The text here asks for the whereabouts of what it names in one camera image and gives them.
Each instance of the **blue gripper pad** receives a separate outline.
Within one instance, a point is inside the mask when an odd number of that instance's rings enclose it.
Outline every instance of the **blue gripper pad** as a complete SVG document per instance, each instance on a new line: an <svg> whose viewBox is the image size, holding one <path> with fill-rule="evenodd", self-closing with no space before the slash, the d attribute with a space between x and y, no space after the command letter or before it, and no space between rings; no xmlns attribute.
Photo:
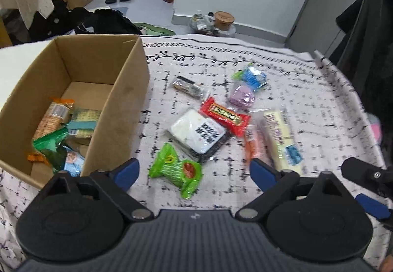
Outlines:
<svg viewBox="0 0 393 272"><path fill-rule="evenodd" d="M109 177L120 189L127 192L139 177L139 161L135 158L128 160L111 171Z"/></svg>
<svg viewBox="0 0 393 272"><path fill-rule="evenodd" d="M390 210L389 208L374 200L363 193L356 196L355 200L362 206L364 211L378 220L387 219L390 217Z"/></svg>
<svg viewBox="0 0 393 272"><path fill-rule="evenodd" d="M262 191L270 189L277 183L274 174L254 160L250 163L250 177Z"/></svg>

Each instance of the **snack package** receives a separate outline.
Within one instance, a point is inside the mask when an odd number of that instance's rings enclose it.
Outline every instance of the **snack package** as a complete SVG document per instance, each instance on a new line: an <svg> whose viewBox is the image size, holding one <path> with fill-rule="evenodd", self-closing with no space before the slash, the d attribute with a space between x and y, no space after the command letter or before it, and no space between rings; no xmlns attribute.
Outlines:
<svg viewBox="0 0 393 272"><path fill-rule="evenodd" d="M62 142L67 135L68 129L63 127L33 141L34 148L45 156L52 165L54 173L64 168L67 150Z"/></svg>
<svg viewBox="0 0 393 272"><path fill-rule="evenodd" d="M252 89L245 82L236 82L229 96L230 103L247 110L255 101Z"/></svg>
<svg viewBox="0 0 393 272"><path fill-rule="evenodd" d="M75 109L71 121L67 126L70 138L82 145L88 145L90 139L93 137L94 128L99 120L100 114L101 110Z"/></svg>
<svg viewBox="0 0 393 272"><path fill-rule="evenodd" d="M251 114L260 123L276 170L290 169L303 175L303 158L296 147L286 109L264 109Z"/></svg>
<svg viewBox="0 0 393 272"><path fill-rule="evenodd" d="M195 161L208 161L232 134L211 118L189 108L169 128L171 137Z"/></svg>
<svg viewBox="0 0 393 272"><path fill-rule="evenodd" d="M172 85L177 90L185 92L191 97L199 99L202 102L204 102L209 97L210 94L208 88L202 86L201 84L197 84L196 82L193 82L192 80L189 80L182 76L177 76L173 80Z"/></svg>
<svg viewBox="0 0 393 272"><path fill-rule="evenodd" d="M237 137L243 137L244 130L251 118L249 115L238 114L233 110L218 105L213 97L210 97L202 104L199 112L213 118Z"/></svg>
<svg viewBox="0 0 393 272"><path fill-rule="evenodd" d="M67 157L63 170L68 171L72 177L79 177L83 168L84 158L67 146L64 146L64 148L67 151Z"/></svg>
<svg viewBox="0 0 393 272"><path fill-rule="evenodd" d="M42 118L37 130L34 133L33 140L41 138L60 128L62 124L68 122L74 100L53 98L44 117Z"/></svg>
<svg viewBox="0 0 393 272"><path fill-rule="evenodd" d="M246 160L244 166L247 169L254 158L258 158L267 165L272 166L264 135L254 123L249 124L244 133L244 156Z"/></svg>
<svg viewBox="0 0 393 272"><path fill-rule="evenodd" d="M150 178L161 176L165 176L176 187L179 187L182 198L188 199L198 188L203 174L199 163L191 160L179 161L173 146L165 143L149 170Z"/></svg>
<svg viewBox="0 0 393 272"><path fill-rule="evenodd" d="M249 64L242 71L233 74L232 78L235 80L243 80L252 91L259 90L268 83L267 75L253 64Z"/></svg>

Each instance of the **pink object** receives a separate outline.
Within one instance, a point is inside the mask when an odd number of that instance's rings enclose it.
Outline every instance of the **pink object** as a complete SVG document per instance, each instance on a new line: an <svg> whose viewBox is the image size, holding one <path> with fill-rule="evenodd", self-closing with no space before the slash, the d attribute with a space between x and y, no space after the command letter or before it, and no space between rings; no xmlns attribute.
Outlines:
<svg viewBox="0 0 393 272"><path fill-rule="evenodd" d="M252 106L255 96L247 85L241 84L233 89L229 101L245 110Z"/></svg>

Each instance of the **cracker package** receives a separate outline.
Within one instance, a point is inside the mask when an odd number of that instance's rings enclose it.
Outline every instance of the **cracker package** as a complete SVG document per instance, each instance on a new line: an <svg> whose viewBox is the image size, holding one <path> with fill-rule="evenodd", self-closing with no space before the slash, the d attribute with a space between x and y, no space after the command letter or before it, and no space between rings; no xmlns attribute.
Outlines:
<svg viewBox="0 0 393 272"><path fill-rule="evenodd" d="M52 103L34 133L33 140L50 134L59 129L62 125L68 123L74 100L60 98L52 98L52 100Z"/></svg>

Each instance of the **clear plastic bag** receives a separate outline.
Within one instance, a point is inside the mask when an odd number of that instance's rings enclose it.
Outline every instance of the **clear plastic bag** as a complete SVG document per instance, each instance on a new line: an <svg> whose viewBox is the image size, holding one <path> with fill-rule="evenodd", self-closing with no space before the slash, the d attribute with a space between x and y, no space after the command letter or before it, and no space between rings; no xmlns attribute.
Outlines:
<svg viewBox="0 0 393 272"><path fill-rule="evenodd" d="M290 169L303 175L303 157L296 146L285 107L250 112L262 131L276 170Z"/></svg>
<svg viewBox="0 0 393 272"><path fill-rule="evenodd" d="M232 137L226 128L195 108L187 109L170 125L168 132L182 150L199 163L208 161Z"/></svg>
<svg viewBox="0 0 393 272"><path fill-rule="evenodd" d="M194 33L212 35L214 31L214 18L203 14L194 14L188 26Z"/></svg>
<svg viewBox="0 0 393 272"><path fill-rule="evenodd" d="M185 92L187 95L201 100L201 102L205 102L210 95L209 88L182 76L177 76L173 80L172 85L177 90Z"/></svg>

